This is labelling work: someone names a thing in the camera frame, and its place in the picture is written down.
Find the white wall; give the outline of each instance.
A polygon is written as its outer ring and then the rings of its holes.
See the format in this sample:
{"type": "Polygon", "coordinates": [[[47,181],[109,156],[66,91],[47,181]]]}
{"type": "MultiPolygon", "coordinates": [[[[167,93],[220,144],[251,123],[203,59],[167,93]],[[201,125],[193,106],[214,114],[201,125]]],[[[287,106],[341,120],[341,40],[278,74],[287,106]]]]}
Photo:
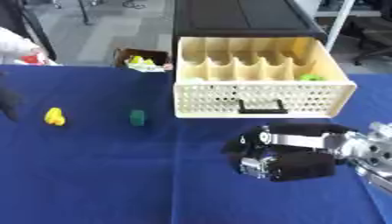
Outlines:
{"type": "Polygon", "coordinates": [[[314,18],[321,0],[296,0],[296,2],[309,14],[309,16],[314,18]]]}

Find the perforated plastic bin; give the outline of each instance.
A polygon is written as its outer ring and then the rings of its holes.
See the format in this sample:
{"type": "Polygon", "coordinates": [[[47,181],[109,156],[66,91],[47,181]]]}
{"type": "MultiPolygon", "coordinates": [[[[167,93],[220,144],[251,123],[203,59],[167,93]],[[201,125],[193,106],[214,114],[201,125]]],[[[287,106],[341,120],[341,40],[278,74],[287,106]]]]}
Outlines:
{"type": "Polygon", "coordinates": [[[356,89],[314,38],[181,38],[176,75],[184,118],[333,117],[356,89]]]}

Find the black cabinet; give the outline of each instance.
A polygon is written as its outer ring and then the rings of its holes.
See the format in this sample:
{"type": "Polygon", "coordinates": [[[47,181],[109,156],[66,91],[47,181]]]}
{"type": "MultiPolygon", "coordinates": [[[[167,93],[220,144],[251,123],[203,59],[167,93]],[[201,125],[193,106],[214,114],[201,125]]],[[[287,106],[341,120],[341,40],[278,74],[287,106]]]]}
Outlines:
{"type": "Polygon", "coordinates": [[[181,37],[314,37],[326,41],[323,30],[294,0],[176,0],[174,64],[181,37]]]}

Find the green cube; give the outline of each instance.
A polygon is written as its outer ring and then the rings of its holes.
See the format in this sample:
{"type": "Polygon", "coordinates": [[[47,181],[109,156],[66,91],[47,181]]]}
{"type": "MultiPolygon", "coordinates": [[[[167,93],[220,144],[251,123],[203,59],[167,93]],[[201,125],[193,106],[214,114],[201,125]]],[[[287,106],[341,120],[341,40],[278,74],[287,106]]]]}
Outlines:
{"type": "Polygon", "coordinates": [[[129,115],[130,124],[133,126],[144,126],[145,124],[145,114],[144,111],[139,109],[133,109],[130,111],[129,115]]]}

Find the floor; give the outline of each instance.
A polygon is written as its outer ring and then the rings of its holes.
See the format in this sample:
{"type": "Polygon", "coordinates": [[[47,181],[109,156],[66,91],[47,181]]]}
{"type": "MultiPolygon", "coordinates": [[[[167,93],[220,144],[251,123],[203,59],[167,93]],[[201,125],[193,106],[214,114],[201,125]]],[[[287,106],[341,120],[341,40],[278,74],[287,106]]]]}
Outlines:
{"type": "MultiPolygon", "coordinates": [[[[62,9],[49,3],[35,4],[36,11],[59,55],[58,62],[72,66],[110,66],[116,48],[171,50],[174,0],[136,0],[143,9],[122,7],[123,0],[87,3],[91,25],[84,25],[77,0],[59,0],[62,9]]],[[[389,74],[392,60],[370,59],[354,66],[357,40],[340,37],[332,56],[348,74],[389,74]]]]}

